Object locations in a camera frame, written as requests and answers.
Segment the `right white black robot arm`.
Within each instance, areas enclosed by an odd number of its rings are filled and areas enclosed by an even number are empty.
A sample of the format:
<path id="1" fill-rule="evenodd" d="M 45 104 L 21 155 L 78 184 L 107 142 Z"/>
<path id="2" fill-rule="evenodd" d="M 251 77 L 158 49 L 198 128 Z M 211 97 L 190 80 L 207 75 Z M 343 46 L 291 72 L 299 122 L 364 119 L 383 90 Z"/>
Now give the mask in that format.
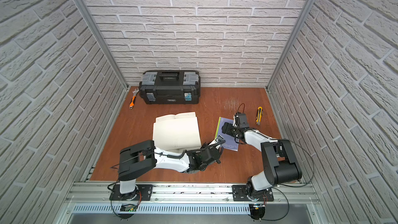
<path id="1" fill-rule="evenodd" d="M 249 199 L 258 200 L 272 187 L 302 178 L 302 170 L 291 141 L 272 138 L 257 129 L 239 128 L 230 123 L 222 126 L 222 133 L 261 151 L 263 171 L 250 177 L 246 183 Z"/>

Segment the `large white lined notebook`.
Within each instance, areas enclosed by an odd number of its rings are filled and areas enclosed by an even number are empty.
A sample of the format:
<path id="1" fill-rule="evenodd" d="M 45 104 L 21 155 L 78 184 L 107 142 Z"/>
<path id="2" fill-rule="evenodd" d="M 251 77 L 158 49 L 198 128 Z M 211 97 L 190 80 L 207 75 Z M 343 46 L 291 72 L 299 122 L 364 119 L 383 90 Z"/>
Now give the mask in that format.
<path id="1" fill-rule="evenodd" d="M 166 151 L 182 152 L 202 146 L 196 117 L 155 122 L 152 139 L 155 147 Z"/>

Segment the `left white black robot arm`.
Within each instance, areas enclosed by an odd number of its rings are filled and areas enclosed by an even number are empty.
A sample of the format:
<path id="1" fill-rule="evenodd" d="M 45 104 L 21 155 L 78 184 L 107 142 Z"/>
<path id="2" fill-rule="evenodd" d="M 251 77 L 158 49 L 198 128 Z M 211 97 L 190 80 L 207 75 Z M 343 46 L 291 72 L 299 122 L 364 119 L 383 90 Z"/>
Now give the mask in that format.
<path id="1" fill-rule="evenodd" d="M 199 149 L 184 150 L 182 153 L 157 148 L 153 140 L 124 148 L 120 151 L 119 163 L 112 167 L 118 170 L 118 180 L 113 192 L 133 200 L 138 194 L 137 178 L 153 169 L 167 169 L 186 174 L 203 172 L 213 163 L 221 163 L 222 145 L 225 142 L 218 136 Z"/>

